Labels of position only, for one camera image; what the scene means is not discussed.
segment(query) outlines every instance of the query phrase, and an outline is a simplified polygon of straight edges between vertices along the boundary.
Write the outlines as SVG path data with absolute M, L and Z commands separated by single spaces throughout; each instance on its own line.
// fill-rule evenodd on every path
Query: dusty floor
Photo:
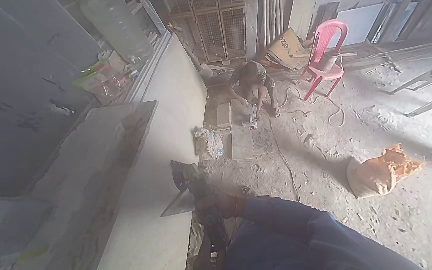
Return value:
M 432 269 L 432 111 L 414 118 L 402 115 L 432 101 L 432 86 L 418 92 L 403 90 L 394 96 L 385 93 L 431 70 L 432 59 L 398 66 L 400 73 L 381 66 L 345 74 L 344 85 L 339 83 L 331 95 L 345 112 L 345 123 L 339 128 L 334 126 L 341 124 L 341 113 L 332 117 L 334 126 L 328 123 L 328 117 L 338 111 L 330 101 L 319 98 L 310 105 L 298 98 L 294 89 L 303 96 L 310 83 L 276 83 L 280 104 L 286 89 L 292 90 L 281 108 L 281 117 L 272 118 L 271 124 L 293 171 L 302 203 L 332 212 L 343 224 Z M 326 94 L 331 86 L 331 82 L 323 82 L 309 102 L 320 93 Z M 210 88 L 208 95 L 205 127 L 214 128 L 218 104 L 230 99 L 216 88 Z M 304 117 L 295 110 L 310 112 Z M 271 133 L 267 125 L 261 126 Z M 215 185 L 229 192 L 247 186 L 259 195 L 297 199 L 290 171 L 279 153 L 233 161 L 229 130 L 221 133 L 225 156 L 202 162 L 210 169 Z M 425 160 L 424 168 L 400 182 L 387 196 L 356 199 L 348 190 L 346 178 L 351 157 L 361 161 L 378 157 L 393 144 L 402 144 L 408 156 Z

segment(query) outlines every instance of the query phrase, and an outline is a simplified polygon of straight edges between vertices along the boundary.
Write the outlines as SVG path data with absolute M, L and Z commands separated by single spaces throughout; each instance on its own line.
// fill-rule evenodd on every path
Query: person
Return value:
M 298 202 L 268 196 L 239 198 L 217 191 L 196 206 L 216 206 L 225 219 L 243 218 L 227 248 L 224 269 L 421 269 L 341 224 L 330 213 Z M 204 237 L 198 256 L 207 242 Z M 198 263 L 194 269 L 201 265 L 205 266 L 200 269 L 210 269 L 207 263 Z
M 279 117 L 278 98 L 276 96 L 276 84 L 266 74 L 266 69 L 255 61 L 244 62 L 234 70 L 229 80 L 228 91 L 232 97 L 239 100 L 242 105 L 253 104 L 255 91 L 258 92 L 256 119 L 260 118 L 260 111 L 266 92 L 271 98 L 271 107 L 275 117 Z

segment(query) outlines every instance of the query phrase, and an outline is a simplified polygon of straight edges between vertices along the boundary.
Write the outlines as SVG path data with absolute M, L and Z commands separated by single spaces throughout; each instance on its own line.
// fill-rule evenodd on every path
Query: hand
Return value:
M 196 203 L 198 209 L 204 209 L 216 206 L 223 215 L 223 218 L 229 219 L 241 213 L 244 209 L 244 199 L 229 195 L 220 190 L 214 190 L 214 195 L 202 198 Z
M 243 106 L 246 106 L 249 104 L 245 98 L 241 98 L 239 101 L 241 102 L 241 105 L 243 105 Z

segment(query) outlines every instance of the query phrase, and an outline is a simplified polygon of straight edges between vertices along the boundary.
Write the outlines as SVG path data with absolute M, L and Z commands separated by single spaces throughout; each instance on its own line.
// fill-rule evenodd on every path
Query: wire mesh door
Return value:
M 220 9 L 244 5 L 244 0 L 219 0 L 218 2 L 219 2 Z
M 226 55 L 228 59 L 246 57 L 244 6 L 221 10 Z
M 164 0 L 170 16 L 192 14 L 190 0 Z
M 195 16 L 207 61 L 214 62 L 227 59 L 219 11 L 198 13 Z
M 202 62 L 206 62 L 206 52 L 199 34 L 198 26 L 194 15 L 171 18 L 172 24 L 180 27 L 184 42 L 189 46 L 193 54 Z
M 203 12 L 217 10 L 218 0 L 191 0 L 192 9 L 194 12 Z

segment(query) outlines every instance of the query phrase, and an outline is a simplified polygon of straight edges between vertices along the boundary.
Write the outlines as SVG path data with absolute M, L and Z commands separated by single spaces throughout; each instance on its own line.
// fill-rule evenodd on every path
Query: cement bag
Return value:
M 217 160 L 224 154 L 223 141 L 219 134 L 212 130 L 200 128 L 194 132 L 196 153 L 202 161 Z
M 347 180 L 357 198 L 387 195 L 396 184 L 421 169 L 423 163 L 408 159 L 400 144 L 386 148 L 382 156 L 360 163 L 354 157 L 347 167 Z

